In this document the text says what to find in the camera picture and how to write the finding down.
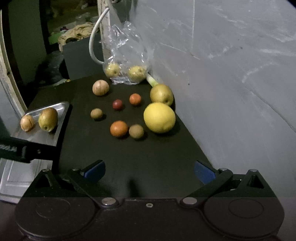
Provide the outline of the green onion stalk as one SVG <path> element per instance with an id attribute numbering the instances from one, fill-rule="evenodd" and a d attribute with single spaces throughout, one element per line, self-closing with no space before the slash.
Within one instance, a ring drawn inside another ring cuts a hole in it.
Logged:
<path id="1" fill-rule="evenodd" d="M 147 73 L 147 82 L 150 84 L 151 87 L 155 87 L 156 85 L 158 85 L 159 83 L 155 80 L 155 78 L 153 78 L 149 73 Z"/>

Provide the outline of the beige crumpled cloth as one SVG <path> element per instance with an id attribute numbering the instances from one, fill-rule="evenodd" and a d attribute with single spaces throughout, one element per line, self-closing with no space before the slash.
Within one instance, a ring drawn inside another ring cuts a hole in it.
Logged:
<path id="1" fill-rule="evenodd" d="M 91 22 L 86 22 L 81 25 L 77 25 L 74 28 L 67 30 L 58 38 L 59 50 L 63 52 L 63 46 L 66 45 L 68 39 L 82 40 L 90 37 L 94 24 Z"/>

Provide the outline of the clear plastic bag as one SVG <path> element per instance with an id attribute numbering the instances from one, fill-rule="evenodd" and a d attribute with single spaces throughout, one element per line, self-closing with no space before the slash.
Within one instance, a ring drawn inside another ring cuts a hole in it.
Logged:
<path id="1" fill-rule="evenodd" d="M 135 25 L 129 21 L 125 21 L 122 27 L 113 25 L 104 44 L 110 50 L 110 57 L 103 63 L 104 72 L 109 63 L 117 63 L 120 66 L 120 75 L 109 79 L 114 84 L 139 84 L 131 82 L 128 77 L 128 70 L 132 66 L 143 66 L 146 69 L 146 73 L 148 73 L 150 59 L 140 32 Z"/>

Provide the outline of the brown kiwi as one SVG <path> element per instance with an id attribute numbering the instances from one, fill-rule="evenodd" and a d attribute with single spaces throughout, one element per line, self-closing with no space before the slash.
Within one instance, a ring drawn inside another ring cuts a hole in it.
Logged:
<path id="1" fill-rule="evenodd" d="M 90 113 L 90 116 L 93 118 L 93 119 L 99 119 L 99 118 L 102 118 L 103 117 L 103 111 L 99 108 L 94 108 L 91 113 Z"/>
<path id="2" fill-rule="evenodd" d="M 129 135 L 134 139 L 139 139 L 144 135 L 144 128 L 139 124 L 132 125 L 129 128 Z"/>

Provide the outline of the pear in bag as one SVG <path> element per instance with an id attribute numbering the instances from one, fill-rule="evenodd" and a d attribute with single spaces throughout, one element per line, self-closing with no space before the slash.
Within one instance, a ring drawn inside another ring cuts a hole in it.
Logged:
<path id="1" fill-rule="evenodd" d="M 146 78 L 146 69 L 143 66 L 132 66 L 128 70 L 128 77 L 131 82 L 140 83 Z"/>
<path id="2" fill-rule="evenodd" d="M 105 68 L 105 74 L 108 78 L 115 78 L 120 75 L 120 66 L 117 63 L 109 63 Z"/>

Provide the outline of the green-brown pear on tray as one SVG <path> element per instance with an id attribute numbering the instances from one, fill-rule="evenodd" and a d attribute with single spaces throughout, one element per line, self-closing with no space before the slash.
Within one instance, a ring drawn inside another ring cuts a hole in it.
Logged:
<path id="1" fill-rule="evenodd" d="M 51 132 L 58 123 L 58 113 L 54 108 L 46 108 L 39 115 L 39 127 L 46 132 Z"/>

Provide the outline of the left pear in bag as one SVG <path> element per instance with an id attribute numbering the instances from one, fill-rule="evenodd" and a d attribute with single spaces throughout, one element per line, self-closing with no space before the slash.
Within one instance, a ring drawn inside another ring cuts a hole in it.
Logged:
<path id="1" fill-rule="evenodd" d="M 120 75 L 120 66 L 117 63 L 109 63 L 105 68 L 105 74 L 108 78 L 115 78 Z"/>

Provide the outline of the yellow-green pear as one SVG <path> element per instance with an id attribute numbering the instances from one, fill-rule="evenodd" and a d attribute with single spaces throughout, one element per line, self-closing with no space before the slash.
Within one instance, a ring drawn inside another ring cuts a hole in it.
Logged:
<path id="1" fill-rule="evenodd" d="M 170 87 L 164 84 L 157 84 L 151 89 L 150 98 L 152 102 L 161 102 L 171 106 L 174 101 L 174 95 Z"/>

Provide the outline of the silver metal tray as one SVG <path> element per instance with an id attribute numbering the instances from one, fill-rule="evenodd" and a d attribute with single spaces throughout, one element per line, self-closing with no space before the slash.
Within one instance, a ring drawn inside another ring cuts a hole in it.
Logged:
<path id="1" fill-rule="evenodd" d="M 27 114 L 33 117 L 35 127 L 28 132 L 18 127 L 12 136 L 30 142 L 56 146 L 61 139 L 60 132 L 65 126 L 63 122 L 69 106 L 69 102 L 63 101 L 29 111 Z M 54 108 L 58 113 L 58 124 L 51 132 L 41 130 L 38 124 L 39 115 L 46 108 Z M 40 171 L 51 168 L 52 161 L 49 160 L 34 159 L 31 163 L 25 164 L 1 158 L 1 201 L 17 204 Z"/>

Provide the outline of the right pear in bag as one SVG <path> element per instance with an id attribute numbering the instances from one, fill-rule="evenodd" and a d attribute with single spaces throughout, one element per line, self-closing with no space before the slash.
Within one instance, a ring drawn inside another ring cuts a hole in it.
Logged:
<path id="1" fill-rule="evenodd" d="M 146 78 L 146 69 L 143 66 L 132 66 L 128 70 L 128 77 L 131 82 L 140 83 Z"/>

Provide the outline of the tan round fruit on tray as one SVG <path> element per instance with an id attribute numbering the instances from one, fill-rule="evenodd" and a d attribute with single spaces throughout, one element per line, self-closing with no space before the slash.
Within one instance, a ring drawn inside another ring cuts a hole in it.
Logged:
<path id="1" fill-rule="evenodd" d="M 27 114 L 21 118 L 20 126 L 24 132 L 28 132 L 35 126 L 35 121 L 31 115 Z"/>

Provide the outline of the dark grey box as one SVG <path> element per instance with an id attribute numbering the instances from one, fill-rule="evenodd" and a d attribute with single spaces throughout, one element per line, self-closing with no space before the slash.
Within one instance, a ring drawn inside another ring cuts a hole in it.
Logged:
<path id="1" fill-rule="evenodd" d="M 89 40 L 88 37 L 63 46 L 63 56 L 71 80 L 104 76 L 102 65 L 95 63 L 89 54 Z"/>

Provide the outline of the large yellow lemon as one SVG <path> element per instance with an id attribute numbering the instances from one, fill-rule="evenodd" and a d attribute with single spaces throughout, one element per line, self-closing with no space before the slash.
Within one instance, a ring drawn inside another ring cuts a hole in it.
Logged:
<path id="1" fill-rule="evenodd" d="M 166 104 L 154 102 L 145 108 L 144 122 L 152 132 L 166 133 L 174 127 L 176 115 Z"/>

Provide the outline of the dark red plum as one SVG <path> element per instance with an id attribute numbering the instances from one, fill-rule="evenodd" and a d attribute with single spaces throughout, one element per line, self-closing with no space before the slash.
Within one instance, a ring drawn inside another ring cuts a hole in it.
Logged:
<path id="1" fill-rule="evenodd" d="M 114 110 L 121 110 L 123 109 L 123 102 L 120 99 L 116 99 L 113 103 L 112 103 L 112 108 Z"/>

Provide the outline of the large orange tangerine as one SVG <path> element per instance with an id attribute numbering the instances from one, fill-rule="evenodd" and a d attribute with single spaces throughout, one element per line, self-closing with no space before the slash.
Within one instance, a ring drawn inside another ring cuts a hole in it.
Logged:
<path id="1" fill-rule="evenodd" d="M 121 120 L 115 121 L 110 126 L 110 133 L 114 137 L 122 137 L 128 132 L 128 125 Z"/>

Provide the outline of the small orange tangerine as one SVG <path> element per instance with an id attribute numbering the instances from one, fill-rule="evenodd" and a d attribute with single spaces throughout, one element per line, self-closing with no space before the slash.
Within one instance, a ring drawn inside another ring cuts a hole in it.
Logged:
<path id="1" fill-rule="evenodd" d="M 138 94 L 138 93 L 133 93 L 130 97 L 129 97 L 129 102 L 131 105 L 133 106 L 137 106 L 139 104 L 141 104 L 142 102 L 142 97 Z"/>

